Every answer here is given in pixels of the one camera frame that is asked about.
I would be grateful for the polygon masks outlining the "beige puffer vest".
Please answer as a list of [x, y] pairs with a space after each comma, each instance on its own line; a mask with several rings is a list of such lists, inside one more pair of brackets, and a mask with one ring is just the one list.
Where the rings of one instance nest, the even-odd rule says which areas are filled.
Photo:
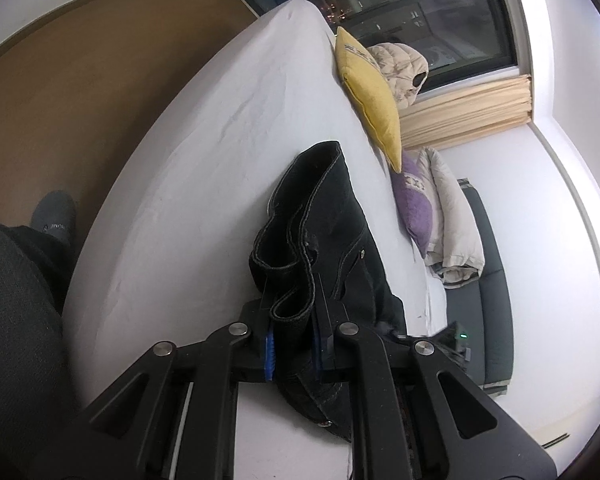
[[428, 78], [426, 58], [407, 44], [381, 42], [367, 50], [388, 82], [398, 110], [409, 108]]

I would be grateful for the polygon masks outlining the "folded beige duvet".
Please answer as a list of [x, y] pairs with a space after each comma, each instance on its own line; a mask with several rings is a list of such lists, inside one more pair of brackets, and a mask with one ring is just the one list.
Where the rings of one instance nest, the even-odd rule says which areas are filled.
[[416, 164], [432, 208], [425, 262], [447, 289], [480, 278], [486, 257], [477, 222], [457, 178], [433, 148], [419, 151]]

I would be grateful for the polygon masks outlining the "grey sock foot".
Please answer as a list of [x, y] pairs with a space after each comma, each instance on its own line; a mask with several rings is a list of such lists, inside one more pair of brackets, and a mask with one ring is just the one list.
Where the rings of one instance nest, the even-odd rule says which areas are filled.
[[33, 211], [30, 227], [73, 248], [76, 239], [76, 203], [65, 191], [47, 193]]

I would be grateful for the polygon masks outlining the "black jeans pants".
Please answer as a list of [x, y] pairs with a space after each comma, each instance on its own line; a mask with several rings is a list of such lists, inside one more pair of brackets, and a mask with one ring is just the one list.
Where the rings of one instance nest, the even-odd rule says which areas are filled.
[[349, 388], [323, 378], [332, 326], [350, 321], [396, 341], [406, 322], [338, 142], [317, 143], [288, 167], [249, 267], [268, 318], [265, 378], [310, 422], [350, 440]]

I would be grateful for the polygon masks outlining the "dark grey headboard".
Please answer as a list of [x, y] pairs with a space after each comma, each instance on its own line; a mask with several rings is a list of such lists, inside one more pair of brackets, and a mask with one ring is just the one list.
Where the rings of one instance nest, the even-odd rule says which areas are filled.
[[482, 241], [484, 265], [477, 281], [446, 292], [448, 321], [467, 375], [490, 396], [506, 393], [514, 368], [514, 329], [506, 274], [486, 208], [468, 180], [460, 180]]

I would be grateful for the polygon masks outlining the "dark window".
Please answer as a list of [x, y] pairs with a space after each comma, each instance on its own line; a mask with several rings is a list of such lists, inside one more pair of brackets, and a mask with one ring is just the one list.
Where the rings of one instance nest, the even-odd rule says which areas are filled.
[[[246, 0], [265, 14], [288, 0]], [[505, 0], [308, 0], [364, 47], [407, 44], [429, 65], [426, 89], [517, 63]]]

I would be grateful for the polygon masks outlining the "white bed sheet mattress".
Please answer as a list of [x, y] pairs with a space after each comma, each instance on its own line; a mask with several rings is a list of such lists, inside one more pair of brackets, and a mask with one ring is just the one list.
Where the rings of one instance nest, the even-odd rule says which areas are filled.
[[[385, 155], [340, 84], [317, 8], [261, 16], [186, 84], [140, 142], [91, 228], [64, 310], [86, 406], [159, 341], [179, 347], [268, 319], [249, 257], [294, 159], [340, 144], [406, 334], [427, 337], [443, 290], [406, 234]], [[306, 419], [275, 382], [238, 385], [231, 479], [354, 479], [352, 437]]]

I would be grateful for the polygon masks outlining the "yellow pillow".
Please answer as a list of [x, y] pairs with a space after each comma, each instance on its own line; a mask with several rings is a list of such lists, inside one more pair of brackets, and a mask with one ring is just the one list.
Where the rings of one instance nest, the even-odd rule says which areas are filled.
[[338, 27], [335, 56], [339, 78], [370, 140], [394, 172], [402, 170], [400, 119], [388, 82], [370, 55], [350, 32]]

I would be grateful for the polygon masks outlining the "purple pillow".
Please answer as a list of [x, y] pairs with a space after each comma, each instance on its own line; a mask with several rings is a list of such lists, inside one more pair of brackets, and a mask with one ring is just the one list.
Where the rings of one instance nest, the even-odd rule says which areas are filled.
[[422, 174], [407, 151], [402, 152], [401, 171], [391, 171], [390, 176], [400, 218], [420, 255], [425, 258], [434, 223], [432, 206]]

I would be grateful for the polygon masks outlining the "person's dark trouser leg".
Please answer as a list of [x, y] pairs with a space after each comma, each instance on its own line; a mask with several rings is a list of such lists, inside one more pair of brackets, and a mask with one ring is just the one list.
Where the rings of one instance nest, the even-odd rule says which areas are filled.
[[22, 478], [79, 411], [62, 339], [73, 261], [56, 238], [0, 224], [0, 474]]

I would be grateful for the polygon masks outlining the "beige curtain right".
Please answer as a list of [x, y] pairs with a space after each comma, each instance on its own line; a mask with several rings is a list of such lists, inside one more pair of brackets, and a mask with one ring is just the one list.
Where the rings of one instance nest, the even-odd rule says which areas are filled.
[[416, 102], [400, 115], [402, 146], [444, 150], [527, 125], [532, 78], [520, 75], [474, 84]]

